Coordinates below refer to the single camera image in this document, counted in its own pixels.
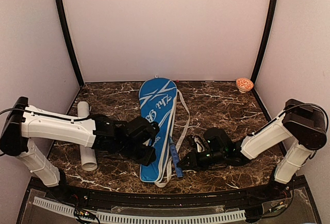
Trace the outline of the blue badminton racket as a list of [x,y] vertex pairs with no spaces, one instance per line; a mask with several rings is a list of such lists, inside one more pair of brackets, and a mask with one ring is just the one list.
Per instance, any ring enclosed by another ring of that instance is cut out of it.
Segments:
[[180,159],[179,159],[179,155],[177,153],[175,143],[173,142],[171,137],[169,137],[169,145],[170,145],[170,153],[171,153],[171,156],[172,156],[172,160],[173,160],[173,164],[174,164],[174,167],[175,167],[176,175],[179,179],[181,179],[181,178],[184,177],[184,174],[183,174],[182,169],[177,166]]

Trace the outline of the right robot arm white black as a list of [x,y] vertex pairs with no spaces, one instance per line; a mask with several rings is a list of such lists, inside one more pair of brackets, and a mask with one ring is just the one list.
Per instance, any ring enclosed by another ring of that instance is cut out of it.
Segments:
[[323,108],[289,99],[274,119],[239,141],[233,142],[223,129],[208,129],[202,141],[207,148],[189,152],[177,166],[182,170],[205,170],[214,164],[243,166],[274,145],[293,138],[292,146],[274,169],[272,182],[263,189],[263,196],[274,200],[283,192],[283,185],[326,145],[328,128],[329,118]]

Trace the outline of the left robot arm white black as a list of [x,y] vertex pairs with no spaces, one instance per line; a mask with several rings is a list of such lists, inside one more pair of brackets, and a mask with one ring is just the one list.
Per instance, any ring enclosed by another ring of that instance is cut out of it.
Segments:
[[138,116],[132,121],[114,120],[106,115],[86,117],[67,116],[36,108],[28,98],[20,97],[7,113],[2,133],[1,151],[4,155],[21,160],[31,173],[61,201],[73,197],[65,174],[45,157],[33,138],[45,138],[75,143],[95,150],[119,153],[140,165],[148,166],[156,160],[154,143],[159,132],[158,123]]

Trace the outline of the white shuttlecock tube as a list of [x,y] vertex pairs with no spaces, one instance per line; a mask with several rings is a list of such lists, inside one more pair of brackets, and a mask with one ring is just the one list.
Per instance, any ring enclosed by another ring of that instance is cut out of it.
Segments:
[[[77,115],[79,118],[88,117],[90,114],[90,107],[87,102],[79,102],[77,104]],[[80,160],[81,167],[84,171],[90,172],[97,169],[97,161],[95,151],[89,146],[91,145],[91,135],[88,130],[83,128],[83,138],[80,142]]]

